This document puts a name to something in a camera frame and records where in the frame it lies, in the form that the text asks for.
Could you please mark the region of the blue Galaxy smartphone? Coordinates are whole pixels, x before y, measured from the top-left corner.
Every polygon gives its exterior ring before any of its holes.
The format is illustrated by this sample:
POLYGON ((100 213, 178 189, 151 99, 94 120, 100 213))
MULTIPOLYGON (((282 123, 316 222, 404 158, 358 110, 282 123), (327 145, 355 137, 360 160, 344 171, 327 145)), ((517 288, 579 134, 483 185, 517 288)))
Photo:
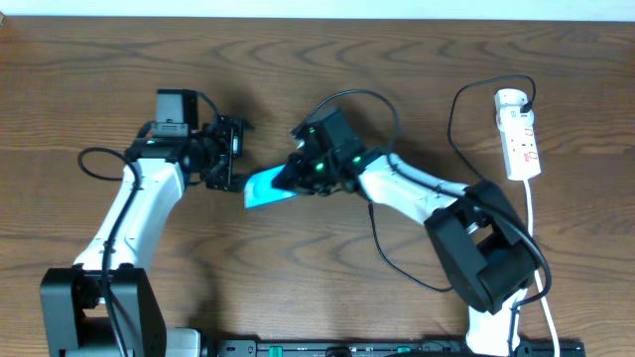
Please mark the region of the blue Galaxy smartphone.
POLYGON ((253 175, 244 186, 244 206, 252 209, 297 196, 295 192, 273 187, 273 179, 283 170, 283 166, 253 175))

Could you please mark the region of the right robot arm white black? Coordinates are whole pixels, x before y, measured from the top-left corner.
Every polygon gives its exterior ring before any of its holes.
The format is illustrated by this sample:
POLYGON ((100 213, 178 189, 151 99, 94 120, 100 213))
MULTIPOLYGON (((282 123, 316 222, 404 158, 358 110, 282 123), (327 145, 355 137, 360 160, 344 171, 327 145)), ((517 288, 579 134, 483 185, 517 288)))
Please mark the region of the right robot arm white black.
POLYGON ((358 192, 421 224, 451 288, 469 307, 468 348, 515 354, 518 313, 531 302, 527 289, 543 256, 496 184, 443 180, 373 150, 345 159, 334 152, 293 153, 272 186, 304 195, 358 192))

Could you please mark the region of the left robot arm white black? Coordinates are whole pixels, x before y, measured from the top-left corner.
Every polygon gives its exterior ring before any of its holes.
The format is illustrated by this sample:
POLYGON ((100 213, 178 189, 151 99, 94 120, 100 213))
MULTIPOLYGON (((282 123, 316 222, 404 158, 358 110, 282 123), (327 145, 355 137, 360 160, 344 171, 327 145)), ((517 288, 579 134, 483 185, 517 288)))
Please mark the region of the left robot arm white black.
POLYGON ((169 328, 150 268, 169 215, 191 175, 214 190, 239 192, 233 173, 251 127, 216 115, 145 123, 119 158, 120 188, 97 234, 68 268, 50 268, 40 297, 52 356, 210 356, 202 333, 169 328))

